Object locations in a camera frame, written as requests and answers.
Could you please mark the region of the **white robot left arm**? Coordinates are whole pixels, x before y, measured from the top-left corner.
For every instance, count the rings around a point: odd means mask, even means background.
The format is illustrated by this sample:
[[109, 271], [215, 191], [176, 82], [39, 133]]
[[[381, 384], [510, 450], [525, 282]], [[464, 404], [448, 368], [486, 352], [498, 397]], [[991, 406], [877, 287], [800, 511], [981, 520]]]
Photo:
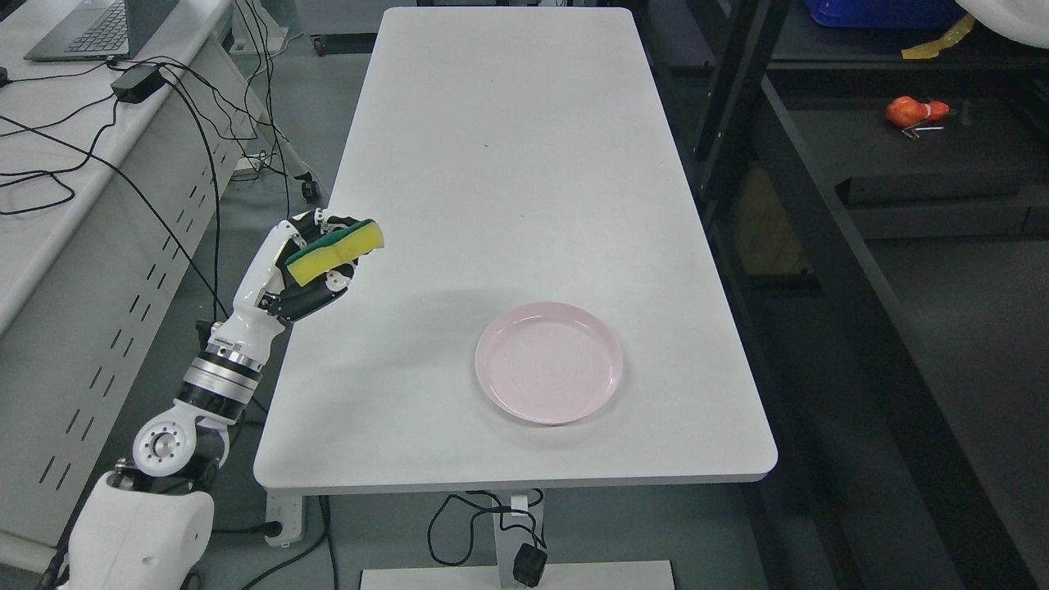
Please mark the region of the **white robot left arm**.
[[169, 410], [134, 438], [132, 456], [98, 478], [46, 589], [198, 589], [212, 535], [215, 475], [229, 429], [251, 402], [272, 343], [218, 329], [192, 360]]

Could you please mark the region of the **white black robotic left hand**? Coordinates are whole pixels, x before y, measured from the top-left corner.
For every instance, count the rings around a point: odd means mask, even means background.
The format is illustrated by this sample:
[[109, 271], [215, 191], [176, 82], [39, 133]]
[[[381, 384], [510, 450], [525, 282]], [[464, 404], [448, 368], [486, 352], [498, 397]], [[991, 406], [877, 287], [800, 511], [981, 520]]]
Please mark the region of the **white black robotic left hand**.
[[357, 222], [361, 220], [315, 208], [275, 225], [248, 265], [229, 318], [212, 328], [206, 351], [240, 365], [264, 365], [279, 334], [346, 292], [360, 257], [305, 287], [292, 279], [285, 269], [286, 259], [322, 236]]

